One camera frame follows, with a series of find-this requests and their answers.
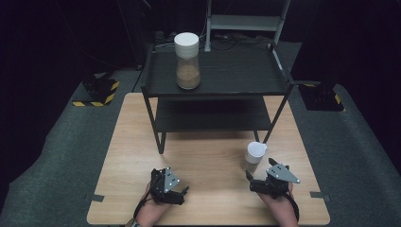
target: lower shelf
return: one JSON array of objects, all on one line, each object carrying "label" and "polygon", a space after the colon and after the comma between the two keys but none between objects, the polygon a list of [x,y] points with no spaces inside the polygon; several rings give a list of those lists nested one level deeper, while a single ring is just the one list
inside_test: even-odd
[{"label": "lower shelf", "polygon": [[270,118],[262,96],[159,97],[157,132],[268,131]]},{"label": "lower shelf", "polygon": [[278,16],[211,15],[211,29],[276,31]]}]

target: black equipment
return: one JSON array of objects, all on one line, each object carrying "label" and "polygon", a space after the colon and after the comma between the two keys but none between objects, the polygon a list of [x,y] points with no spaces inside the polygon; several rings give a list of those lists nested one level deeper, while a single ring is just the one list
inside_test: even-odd
[{"label": "black equipment", "polygon": [[270,195],[274,199],[284,196],[291,202],[295,217],[299,220],[298,205],[287,192],[289,191],[288,182],[300,183],[301,181],[289,171],[289,166],[278,164],[271,158],[269,158],[269,163],[272,167],[266,169],[268,176],[264,181],[254,180],[252,174],[248,170],[245,171],[246,177],[250,181],[251,191]]},{"label": "black equipment", "polygon": [[156,170],[153,168],[151,171],[150,188],[146,196],[139,201],[136,206],[135,212],[133,213],[133,219],[139,213],[139,210],[148,200],[148,195],[150,194],[156,203],[169,203],[169,204],[179,204],[182,205],[184,202],[183,196],[189,189],[186,187],[182,192],[171,191],[171,189],[180,182],[180,179],[174,175],[170,167],[164,169]]}]

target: metal bracket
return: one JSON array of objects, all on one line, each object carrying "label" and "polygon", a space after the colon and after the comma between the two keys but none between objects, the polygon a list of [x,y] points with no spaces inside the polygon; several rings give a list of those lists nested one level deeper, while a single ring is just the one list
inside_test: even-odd
[{"label": "metal bracket", "polygon": [[294,176],[283,164],[276,164],[268,169],[266,172],[273,178],[285,182],[300,183],[301,181]]},{"label": "metal bracket", "polygon": [[320,198],[324,199],[324,201],[331,201],[330,196],[325,196],[322,192],[309,192],[311,198]]},{"label": "metal bracket", "polygon": [[177,177],[171,171],[170,167],[166,168],[165,175],[166,175],[165,177],[165,193],[166,193],[169,192],[173,187],[175,187],[180,182],[180,179],[177,179]]}]

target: black metal shelf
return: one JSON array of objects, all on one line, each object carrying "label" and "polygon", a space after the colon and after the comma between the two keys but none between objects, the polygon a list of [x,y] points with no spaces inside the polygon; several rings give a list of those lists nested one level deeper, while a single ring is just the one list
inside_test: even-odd
[{"label": "black metal shelf", "polygon": [[[200,85],[192,90],[177,85],[175,53],[156,53],[150,47],[141,89],[159,153],[167,132],[253,131],[258,141],[257,131],[268,131],[266,143],[294,86],[277,45],[267,47],[200,51]],[[283,97],[272,120],[263,96]],[[158,98],[155,116],[149,102],[153,97]]]}]

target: yellow black warning tape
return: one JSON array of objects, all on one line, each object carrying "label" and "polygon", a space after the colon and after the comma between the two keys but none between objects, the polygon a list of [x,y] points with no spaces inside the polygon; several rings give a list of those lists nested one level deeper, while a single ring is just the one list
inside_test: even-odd
[{"label": "yellow black warning tape", "polygon": [[101,106],[107,106],[112,102],[112,100],[114,98],[115,91],[117,90],[117,87],[118,87],[119,83],[120,83],[119,81],[116,81],[113,84],[112,88],[110,89],[109,95],[106,96],[103,101],[73,100],[73,105],[77,106],[77,107],[83,107],[83,106],[101,107]]},{"label": "yellow black warning tape", "polygon": [[[306,86],[306,87],[316,87],[315,84],[311,84],[311,83],[306,83],[306,84],[304,84],[304,86]],[[337,104],[340,105],[341,99],[340,99],[339,95],[336,94],[336,95],[334,96],[334,98],[336,99]]]}]

